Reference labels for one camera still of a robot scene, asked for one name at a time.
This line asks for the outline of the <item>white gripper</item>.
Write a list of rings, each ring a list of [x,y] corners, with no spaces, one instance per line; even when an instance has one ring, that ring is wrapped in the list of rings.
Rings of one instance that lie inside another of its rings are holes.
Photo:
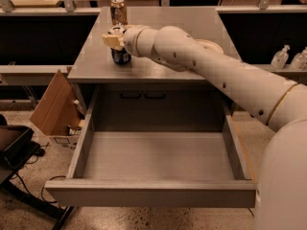
[[[149,29],[149,26],[144,25],[121,25],[121,28],[125,29],[123,36],[116,34],[104,34],[103,42],[111,49],[122,51],[124,48],[126,51],[135,57],[147,57],[150,52],[150,47],[144,42],[139,42],[139,36]]]

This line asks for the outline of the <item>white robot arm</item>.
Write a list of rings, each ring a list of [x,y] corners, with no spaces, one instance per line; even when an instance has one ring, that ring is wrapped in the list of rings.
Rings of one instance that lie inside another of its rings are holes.
[[[307,230],[307,86],[203,48],[174,26],[114,26],[106,46],[192,70],[275,132],[257,186],[255,230]]]

